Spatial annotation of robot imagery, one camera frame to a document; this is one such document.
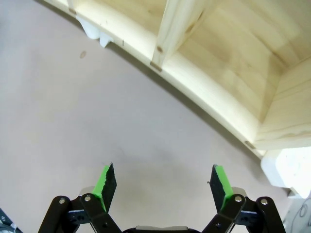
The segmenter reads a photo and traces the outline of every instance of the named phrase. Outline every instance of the wood grain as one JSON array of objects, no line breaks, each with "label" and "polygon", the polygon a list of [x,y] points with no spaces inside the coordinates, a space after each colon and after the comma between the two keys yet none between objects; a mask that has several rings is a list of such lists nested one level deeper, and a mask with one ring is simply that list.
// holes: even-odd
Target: wood grain
[{"label": "wood grain", "polygon": [[265,150],[311,146],[311,58],[283,74],[255,145]]},{"label": "wood grain", "polygon": [[161,67],[215,9],[216,0],[168,0],[157,37],[152,63]]}]

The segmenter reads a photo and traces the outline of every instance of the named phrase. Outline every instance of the white bracket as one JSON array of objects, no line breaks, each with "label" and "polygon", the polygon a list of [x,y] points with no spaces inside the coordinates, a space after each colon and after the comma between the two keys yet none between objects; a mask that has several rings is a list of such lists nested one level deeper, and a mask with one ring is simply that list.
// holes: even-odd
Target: white bracket
[{"label": "white bracket", "polygon": [[311,191],[311,147],[269,151],[261,168],[270,183],[290,188],[289,198],[307,198]]},{"label": "white bracket", "polygon": [[101,32],[97,27],[82,19],[79,16],[76,16],[76,19],[81,23],[86,35],[90,39],[98,39],[102,47],[106,47],[109,42],[113,42],[113,38],[106,33]]}]

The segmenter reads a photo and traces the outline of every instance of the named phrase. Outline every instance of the green foam pad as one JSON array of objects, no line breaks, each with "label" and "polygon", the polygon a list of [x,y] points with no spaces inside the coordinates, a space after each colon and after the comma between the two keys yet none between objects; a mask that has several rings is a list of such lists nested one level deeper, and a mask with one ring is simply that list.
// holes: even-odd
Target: green foam pad
[{"label": "green foam pad", "polygon": [[101,200],[103,209],[108,213],[113,195],[117,187],[113,165],[105,166],[92,192]]},{"label": "green foam pad", "polygon": [[233,189],[222,166],[213,166],[209,184],[217,212],[219,212],[225,206],[226,201],[234,195]]}]

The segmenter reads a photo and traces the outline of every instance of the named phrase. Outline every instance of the wooden frame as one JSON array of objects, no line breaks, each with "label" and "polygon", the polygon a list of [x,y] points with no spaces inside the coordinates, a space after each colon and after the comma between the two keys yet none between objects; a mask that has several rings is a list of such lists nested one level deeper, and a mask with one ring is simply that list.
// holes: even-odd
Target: wooden frame
[{"label": "wooden frame", "polygon": [[46,0],[109,35],[258,157],[311,146],[311,2]]}]

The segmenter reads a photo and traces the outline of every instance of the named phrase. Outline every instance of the light gray surface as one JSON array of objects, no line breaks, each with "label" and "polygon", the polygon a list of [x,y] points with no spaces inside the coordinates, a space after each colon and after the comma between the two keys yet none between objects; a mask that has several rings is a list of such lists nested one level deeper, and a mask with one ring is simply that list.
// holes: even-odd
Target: light gray surface
[{"label": "light gray surface", "polygon": [[286,233],[311,233],[311,196],[294,200],[284,225]]},{"label": "light gray surface", "polygon": [[251,199],[271,196],[287,212],[286,191],[270,186],[259,160],[215,120],[38,2],[0,1],[0,72],[0,206],[26,233],[38,230],[53,197],[75,198],[111,161],[111,215],[123,230],[203,229],[216,213],[206,184],[214,163]]}]

